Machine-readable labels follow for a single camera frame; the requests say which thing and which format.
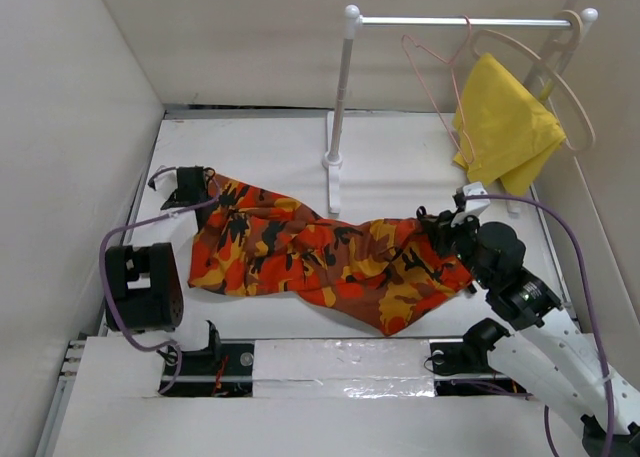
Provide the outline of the orange camouflage trousers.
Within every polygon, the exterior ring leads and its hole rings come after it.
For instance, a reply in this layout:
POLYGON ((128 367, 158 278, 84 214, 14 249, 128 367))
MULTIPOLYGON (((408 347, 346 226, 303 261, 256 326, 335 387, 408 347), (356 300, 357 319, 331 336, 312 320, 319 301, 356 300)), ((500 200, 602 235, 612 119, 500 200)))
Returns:
POLYGON ((255 297, 294 292, 392 336, 472 282, 454 256, 440 257, 416 218, 349 224, 302 202, 223 175, 192 245, 188 283, 255 297))

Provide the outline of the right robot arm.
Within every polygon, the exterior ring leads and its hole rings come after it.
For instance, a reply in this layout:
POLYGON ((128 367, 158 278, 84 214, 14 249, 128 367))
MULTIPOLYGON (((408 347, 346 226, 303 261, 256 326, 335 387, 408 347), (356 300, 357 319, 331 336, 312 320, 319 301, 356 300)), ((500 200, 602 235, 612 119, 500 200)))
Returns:
POLYGON ((463 336, 473 370, 504 374, 555 413, 590 456, 639 453, 639 392, 601 360, 561 299, 524 266, 525 244, 502 222, 480 223, 464 209, 417 218, 441 256, 454 256, 485 290, 495 313, 463 336))

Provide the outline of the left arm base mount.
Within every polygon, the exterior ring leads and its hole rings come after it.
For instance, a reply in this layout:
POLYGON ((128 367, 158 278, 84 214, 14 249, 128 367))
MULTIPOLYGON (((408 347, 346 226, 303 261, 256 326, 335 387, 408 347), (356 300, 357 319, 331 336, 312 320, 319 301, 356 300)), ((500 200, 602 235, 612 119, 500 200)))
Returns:
POLYGON ((186 352, 179 376, 162 396, 242 398, 253 395, 253 341, 223 341, 220 350, 186 352))

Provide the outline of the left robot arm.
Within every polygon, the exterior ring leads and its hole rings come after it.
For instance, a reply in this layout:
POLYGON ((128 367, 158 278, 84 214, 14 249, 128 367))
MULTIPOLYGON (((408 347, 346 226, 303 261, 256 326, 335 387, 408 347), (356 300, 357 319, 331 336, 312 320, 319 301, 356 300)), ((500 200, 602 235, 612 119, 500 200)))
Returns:
POLYGON ((171 332, 181 323, 184 297, 169 241, 143 246, 115 243, 128 232, 152 227, 184 214, 198 216, 210 209, 219 196, 216 172, 210 167, 162 167, 151 174, 147 186, 171 174, 175 187, 151 218, 122 225, 107 232, 99 245, 99 273, 103 285, 108 327, 118 331, 136 350, 159 355, 164 363, 180 371, 180 344, 167 338, 144 344, 137 337, 144 332, 171 332))

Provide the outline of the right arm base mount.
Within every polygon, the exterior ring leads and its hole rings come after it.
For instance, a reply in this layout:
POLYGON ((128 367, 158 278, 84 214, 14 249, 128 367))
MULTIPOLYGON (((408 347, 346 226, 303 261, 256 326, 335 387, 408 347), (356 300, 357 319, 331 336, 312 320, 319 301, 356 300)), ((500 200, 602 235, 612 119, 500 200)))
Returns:
POLYGON ((492 369, 485 357, 461 340, 431 340, 423 367, 434 376, 438 397, 531 397, 524 387, 492 369))

